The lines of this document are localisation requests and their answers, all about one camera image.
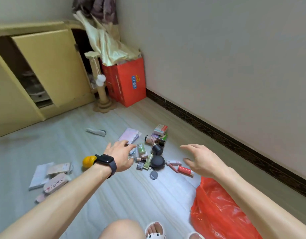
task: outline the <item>foot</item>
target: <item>foot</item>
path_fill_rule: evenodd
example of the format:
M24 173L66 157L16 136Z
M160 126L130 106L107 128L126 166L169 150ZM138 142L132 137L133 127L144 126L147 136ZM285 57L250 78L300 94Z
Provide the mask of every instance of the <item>foot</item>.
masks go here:
M147 231L145 232L145 235L147 238L150 238L150 234L152 233L159 233L160 235L163 234L163 229L160 223L155 222L154 224L150 225L147 229Z
M202 239L197 233L190 235L189 239Z

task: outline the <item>person's left hand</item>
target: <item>person's left hand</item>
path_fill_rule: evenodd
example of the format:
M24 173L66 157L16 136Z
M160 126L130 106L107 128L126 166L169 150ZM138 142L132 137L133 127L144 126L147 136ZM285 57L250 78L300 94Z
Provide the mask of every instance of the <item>person's left hand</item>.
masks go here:
M128 146L125 146L128 143L127 140L123 140L121 142L116 142L112 147L111 143L109 143L104 151L103 154L110 155L114 158L114 161L117 166L117 172L122 172L127 169L129 169L134 160L128 159L129 153L133 148L136 148L135 144L129 144Z

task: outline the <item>red paper box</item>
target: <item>red paper box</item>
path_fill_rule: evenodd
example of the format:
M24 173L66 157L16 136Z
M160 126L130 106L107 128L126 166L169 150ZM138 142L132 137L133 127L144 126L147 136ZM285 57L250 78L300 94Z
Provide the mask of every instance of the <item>red paper box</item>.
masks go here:
M143 58L122 65L102 65L109 96L129 107L146 97Z

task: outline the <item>white pom-pom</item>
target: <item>white pom-pom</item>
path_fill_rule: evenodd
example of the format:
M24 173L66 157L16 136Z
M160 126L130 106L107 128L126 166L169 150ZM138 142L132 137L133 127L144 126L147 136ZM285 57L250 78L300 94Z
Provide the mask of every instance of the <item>white pom-pom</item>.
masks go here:
M97 75L96 85L97 85L97 86L103 86L105 80L106 80L105 75Z

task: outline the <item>smartwatch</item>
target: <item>smartwatch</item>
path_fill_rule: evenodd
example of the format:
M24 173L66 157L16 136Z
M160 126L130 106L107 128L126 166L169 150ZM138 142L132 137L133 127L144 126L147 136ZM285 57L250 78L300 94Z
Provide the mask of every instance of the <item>smartwatch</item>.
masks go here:
M102 164L102 165L110 166L110 168L112 170L112 173L111 173L110 177L113 174L115 174L117 166L116 166L116 163L115 163L113 157L111 157L110 155L107 155L107 154L103 154L101 156L95 154L95 157L96 157L96 160L94 161L93 164L99 163L99 164Z

